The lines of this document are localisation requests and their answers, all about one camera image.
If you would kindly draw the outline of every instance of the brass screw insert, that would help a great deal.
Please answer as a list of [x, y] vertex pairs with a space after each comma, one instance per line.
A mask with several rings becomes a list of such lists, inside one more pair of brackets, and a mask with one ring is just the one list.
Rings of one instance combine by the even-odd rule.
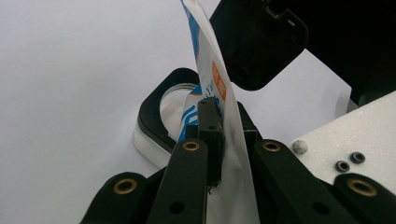
[[377, 194], [376, 188], [366, 181], [360, 179], [348, 179], [346, 183], [353, 191], [363, 196], [374, 197]]
[[199, 144], [196, 142], [186, 142], [183, 144], [183, 148], [188, 151], [195, 151], [199, 148]]
[[113, 191], [116, 194], [127, 194], [137, 187], [137, 182], [132, 178], [122, 179], [114, 185]]
[[265, 150], [272, 151], [272, 152], [277, 152], [280, 150], [280, 145], [278, 145], [277, 143], [273, 143], [273, 142], [264, 142], [264, 143], [262, 143], [262, 147]]

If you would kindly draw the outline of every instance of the white plastic part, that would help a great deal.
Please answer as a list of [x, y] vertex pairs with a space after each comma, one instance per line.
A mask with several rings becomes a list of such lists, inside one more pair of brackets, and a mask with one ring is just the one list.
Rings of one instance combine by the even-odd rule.
[[134, 126], [133, 142], [134, 147], [158, 168], [162, 169], [168, 164], [169, 152], [145, 135], [137, 124]]
[[[297, 158], [330, 184], [340, 175], [335, 163], [347, 161], [350, 173], [366, 175], [396, 193], [395, 133], [396, 91], [298, 137], [309, 145], [309, 151]], [[362, 153], [365, 162], [353, 163], [349, 159], [353, 152]]]

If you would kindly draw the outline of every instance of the blue printed pattern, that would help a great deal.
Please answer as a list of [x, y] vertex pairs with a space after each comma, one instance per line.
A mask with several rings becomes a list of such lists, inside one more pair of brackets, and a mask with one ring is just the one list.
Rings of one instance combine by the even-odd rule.
[[183, 0], [181, 0], [181, 4], [183, 5], [184, 10], [186, 11], [187, 14], [187, 18], [189, 19], [189, 26], [191, 31], [192, 46], [194, 47], [195, 61], [198, 61], [198, 55], [199, 55], [198, 35], [200, 32], [200, 27], [198, 25], [198, 22], [195, 20], [195, 18], [191, 15], [190, 11], [184, 5]]

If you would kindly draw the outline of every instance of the white plastic bag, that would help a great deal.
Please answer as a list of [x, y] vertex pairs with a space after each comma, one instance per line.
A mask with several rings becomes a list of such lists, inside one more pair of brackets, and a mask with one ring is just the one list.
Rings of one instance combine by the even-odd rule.
[[[202, 95], [215, 97], [225, 135], [221, 182], [208, 196], [206, 222], [260, 223], [242, 122], [218, 42], [200, 4], [182, 0], [182, 5], [189, 19]], [[181, 127], [196, 122], [193, 106], [199, 99], [188, 97]]]

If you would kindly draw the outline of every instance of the white background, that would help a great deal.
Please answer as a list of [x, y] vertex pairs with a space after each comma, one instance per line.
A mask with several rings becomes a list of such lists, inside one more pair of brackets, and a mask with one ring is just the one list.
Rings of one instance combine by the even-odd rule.
[[[201, 2], [208, 16], [218, 3]], [[304, 55], [300, 74], [332, 76]], [[196, 70], [178, 0], [1, 1], [0, 223], [78, 223], [111, 176], [156, 172], [135, 150], [132, 133], [142, 101], [178, 67]], [[286, 143], [343, 113], [343, 105], [323, 106], [347, 100], [348, 86], [334, 86], [338, 93], [325, 78], [326, 92], [317, 93], [308, 88], [310, 78], [299, 80], [294, 89], [307, 89], [308, 100], [236, 92], [265, 136]], [[268, 104], [257, 94], [271, 96], [293, 116], [274, 110], [281, 116], [264, 120], [260, 111]], [[327, 95], [335, 96], [324, 100]], [[298, 125], [282, 126], [285, 118]], [[285, 135], [290, 127], [298, 132]]]

